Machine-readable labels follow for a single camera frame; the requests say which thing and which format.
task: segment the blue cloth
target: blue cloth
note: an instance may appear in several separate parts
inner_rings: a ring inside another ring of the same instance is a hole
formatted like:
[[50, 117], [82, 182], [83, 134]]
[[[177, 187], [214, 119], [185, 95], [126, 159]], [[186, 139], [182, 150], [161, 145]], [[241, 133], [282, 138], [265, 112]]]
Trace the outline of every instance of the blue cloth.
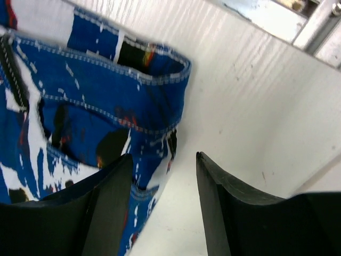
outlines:
[[68, 37], [49, 36], [17, 1], [0, 0], [24, 85], [17, 90], [0, 66], [0, 202], [39, 200], [130, 153], [134, 179], [119, 252], [127, 255], [167, 182], [191, 63], [79, 6], [48, 0], [42, 15], [30, 2], [35, 16], [66, 13], [40, 26], [69, 29]]

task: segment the white stripe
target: white stripe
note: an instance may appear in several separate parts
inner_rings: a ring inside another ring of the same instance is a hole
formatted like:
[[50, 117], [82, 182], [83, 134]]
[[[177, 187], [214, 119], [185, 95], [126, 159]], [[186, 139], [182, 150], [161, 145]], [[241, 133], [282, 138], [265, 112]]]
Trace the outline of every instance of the white stripe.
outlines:
[[118, 61], [119, 54], [121, 52], [121, 48], [122, 48], [122, 44], [123, 44], [123, 40], [125, 36], [126, 36], [126, 33], [122, 29], [120, 29], [118, 32], [118, 41], [116, 45], [115, 57], [113, 59], [115, 63], [117, 63]]
[[74, 7], [60, 0], [12, 0], [18, 31], [67, 45], [74, 24]]

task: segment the folded garment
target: folded garment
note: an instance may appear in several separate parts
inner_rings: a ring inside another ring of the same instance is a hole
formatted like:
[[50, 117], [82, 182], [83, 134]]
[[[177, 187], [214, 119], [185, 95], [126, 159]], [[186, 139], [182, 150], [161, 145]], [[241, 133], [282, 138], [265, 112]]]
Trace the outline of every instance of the folded garment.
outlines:
[[40, 200], [132, 154], [127, 255], [169, 177], [190, 61], [62, 0], [0, 0], [0, 25], [0, 202]]

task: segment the white surface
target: white surface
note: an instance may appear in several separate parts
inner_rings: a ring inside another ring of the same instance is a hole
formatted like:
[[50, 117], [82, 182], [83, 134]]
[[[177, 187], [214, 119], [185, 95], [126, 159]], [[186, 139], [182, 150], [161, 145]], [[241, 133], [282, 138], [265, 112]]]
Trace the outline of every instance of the white surface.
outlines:
[[173, 175], [131, 256], [207, 255], [195, 153], [282, 197], [341, 153], [341, 74], [202, 0], [78, 1], [193, 60]]

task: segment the patterned fabric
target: patterned fabric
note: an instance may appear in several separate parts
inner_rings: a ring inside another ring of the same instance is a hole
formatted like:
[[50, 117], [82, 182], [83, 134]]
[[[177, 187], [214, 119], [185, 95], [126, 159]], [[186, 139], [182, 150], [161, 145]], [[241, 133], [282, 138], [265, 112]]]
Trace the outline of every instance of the patterned fabric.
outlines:
[[167, 182], [190, 61], [62, 0], [0, 0], [0, 25], [0, 202], [39, 200], [130, 153], [127, 255]]

